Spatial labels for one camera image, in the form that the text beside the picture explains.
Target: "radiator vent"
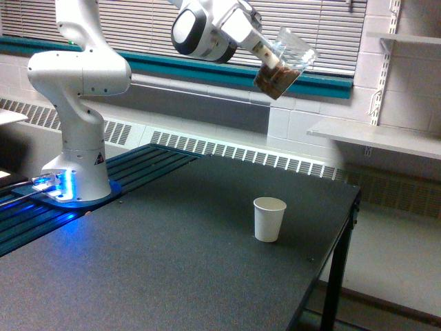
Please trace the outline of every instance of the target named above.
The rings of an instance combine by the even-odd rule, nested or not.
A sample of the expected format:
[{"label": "radiator vent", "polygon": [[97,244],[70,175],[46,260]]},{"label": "radiator vent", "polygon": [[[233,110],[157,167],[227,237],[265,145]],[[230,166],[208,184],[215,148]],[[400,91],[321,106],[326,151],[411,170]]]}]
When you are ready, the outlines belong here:
[{"label": "radiator vent", "polygon": [[[54,108],[8,99],[0,99],[0,108],[26,115],[28,119],[25,122],[30,125],[61,130],[60,119]],[[106,120],[104,124],[104,140],[117,146],[125,146],[132,131],[132,125],[113,120]]]},{"label": "radiator vent", "polygon": [[441,187],[436,184],[401,180],[375,172],[364,173],[362,170],[343,170],[312,159],[293,158],[282,153],[268,153],[265,150],[235,144],[227,145],[222,141],[186,137],[177,132],[174,134],[155,130],[150,142],[188,152],[214,154],[323,179],[344,181],[361,187],[363,201],[422,216],[441,218]]}]

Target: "window blinds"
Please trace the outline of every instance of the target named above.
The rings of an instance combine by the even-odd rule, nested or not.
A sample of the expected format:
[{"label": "window blinds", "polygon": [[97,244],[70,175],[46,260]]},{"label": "window blinds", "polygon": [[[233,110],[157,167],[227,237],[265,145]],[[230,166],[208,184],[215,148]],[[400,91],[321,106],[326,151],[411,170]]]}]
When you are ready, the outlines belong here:
[{"label": "window blinds", "polygon": [[[250,0],[262,14],[263,33],[274,40],[281,26],[292,29],[317,49],[312,72],[353,75],[367,0]],[[54,0],[3,0],[5,35],[65,41],[55,25]],[[166,0],[100,0],[101,24],[111,46],[119,50],[180,57],[170,38],[178,10]],[[238,50],[230,63],[257,66],[250,53]]]}]

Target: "wall shelf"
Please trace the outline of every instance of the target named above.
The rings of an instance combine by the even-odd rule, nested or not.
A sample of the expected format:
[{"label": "wall shelf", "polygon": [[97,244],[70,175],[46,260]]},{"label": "wall shelf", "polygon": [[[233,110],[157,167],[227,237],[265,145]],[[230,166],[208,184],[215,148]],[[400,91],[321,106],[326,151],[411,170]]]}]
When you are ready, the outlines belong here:
[{"label": "wall shelf", "polygon": [[368,37],[377,37],[386,40],[399,41],[402,43],[430,43],[432,45],[441,45],[441,38],[413,36],[411,34],[391,34],[368,32]]},{"label": "wall shelf", "polygon": [[380,38],[380,43],[386,50],[387,54],[391,54],[393,43],[395,41],[401,43],[423,43],[429,45],[441,45],[441,38],[413,36],[411,34],[368,32],[367,36]]},{"label": "wall shelf", "polygon": [[410,130],[371,126],[343,119],[323,119],[311,127],[307,134],[441,160],[441,137]]},{"label": "wall shelf", "polygon": [[27,119],[27,116],[19,114],[17,112],[10,112],[9,110],[0,109],[0,126],[25,121]]}]

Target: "blue mounting plate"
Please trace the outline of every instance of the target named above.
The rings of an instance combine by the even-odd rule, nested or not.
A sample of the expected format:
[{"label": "blue mounting plate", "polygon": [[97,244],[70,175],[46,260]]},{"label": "blue mounting plate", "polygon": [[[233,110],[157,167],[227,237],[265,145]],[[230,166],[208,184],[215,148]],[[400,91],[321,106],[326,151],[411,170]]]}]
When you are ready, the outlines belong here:
[{"label": "blue mounting plate", "polygon": [[[121,196],[122,193],[122,187],[119,183],[115,181],[110,181],[110,188],[112,189],[112,192],[107,195],[106,197],[98,200],[93,201],[74,201],[74,202],[65,202],[61,203],[57,200],[51,199],[45,194],[38,194],[33,197],[30,197],[31,200],[38,201],[44,205],[52,206],[57,209],[62,210],[87,210],[87,211],[93,211],[102,205],[105,205],[106,203],[113,201],[117,199],[119,196]],[[31,185],[23,186],[21,188],[17,188],[12,191],[18,196],[27,195],[30,193],[35,192],[35,190],[32,189]]]}]

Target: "warning label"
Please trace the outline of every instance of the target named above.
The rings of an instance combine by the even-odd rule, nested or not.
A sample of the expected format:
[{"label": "warning label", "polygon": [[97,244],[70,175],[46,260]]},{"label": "warning label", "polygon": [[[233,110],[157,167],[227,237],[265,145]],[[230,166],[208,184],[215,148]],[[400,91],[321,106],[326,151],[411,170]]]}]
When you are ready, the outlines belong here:
[{"label": "warning label", "polygon": [[96,158],[95,165],[102,164],[104,162],[103,155],[101,153],[98,154],[98,157]]}]

